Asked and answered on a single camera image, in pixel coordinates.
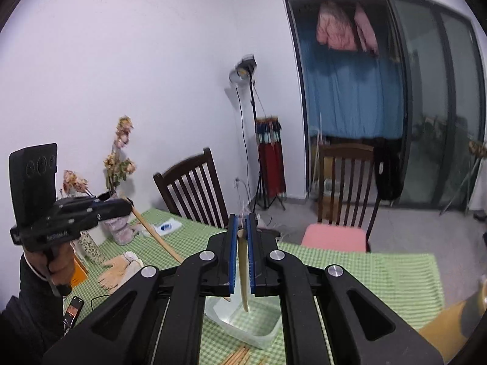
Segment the left hand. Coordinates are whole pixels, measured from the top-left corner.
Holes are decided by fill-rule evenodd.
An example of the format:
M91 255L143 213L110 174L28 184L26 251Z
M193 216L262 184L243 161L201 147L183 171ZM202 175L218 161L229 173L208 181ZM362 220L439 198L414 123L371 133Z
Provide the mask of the left hand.
M24 250L24 258L42 279L50 280L55 286L70 285L75 267L73 248L69 243L60 245L58 254L51 261L41 252L27 250Z

